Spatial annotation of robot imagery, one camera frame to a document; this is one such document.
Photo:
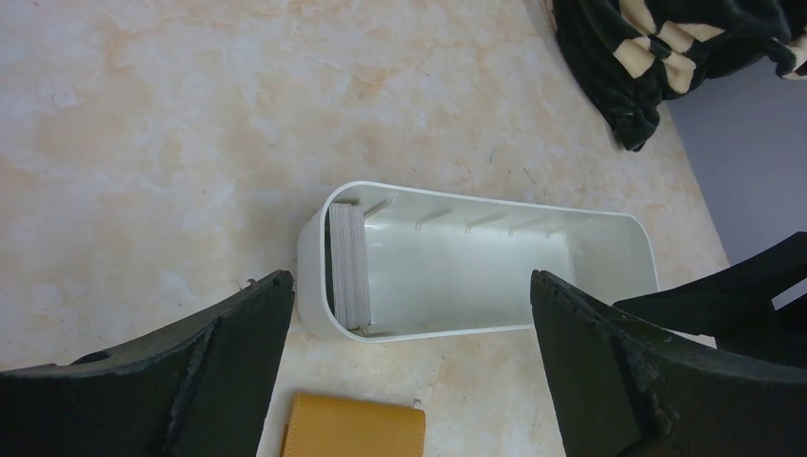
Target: white plastic container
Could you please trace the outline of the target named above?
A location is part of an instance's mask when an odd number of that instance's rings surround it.
[[[351,332],[325,292],[325,215],[364,210],[369,329]],[[356,181],[300,233],[298,310],[329,339],[406,340],[532,328],[530,274],[547,269],[605,303],[658,291],[647,232],[629,214],[564,209]]]

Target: blue wall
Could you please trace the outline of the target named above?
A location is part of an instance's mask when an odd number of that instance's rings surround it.
[[[729,262],[807,230],[807,81],[779,79],[763,59],[668,107]]]

